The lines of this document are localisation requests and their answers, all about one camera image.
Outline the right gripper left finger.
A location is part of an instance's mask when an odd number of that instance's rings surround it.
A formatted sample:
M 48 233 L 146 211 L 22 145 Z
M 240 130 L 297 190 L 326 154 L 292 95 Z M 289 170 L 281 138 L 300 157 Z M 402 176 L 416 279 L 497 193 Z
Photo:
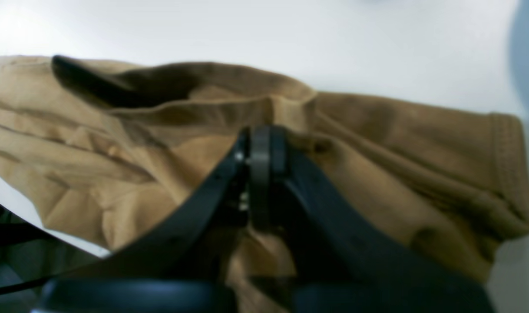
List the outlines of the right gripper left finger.
M 236 313 L 222 253 L 250 216 L 267 223 L 270 127 L 243 130 L 171 216 L 120 251 L 44 287 L 36 313 Z

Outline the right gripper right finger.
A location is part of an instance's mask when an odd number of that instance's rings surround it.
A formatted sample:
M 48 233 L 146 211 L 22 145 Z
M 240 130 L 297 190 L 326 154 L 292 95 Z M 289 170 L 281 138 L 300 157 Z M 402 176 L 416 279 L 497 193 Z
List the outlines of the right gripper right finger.
M 479 283 L 367 222 L 283 127 L 270 127 L 269 139 L 269 222 L 295 261 L 295 313 L 493 313 Z

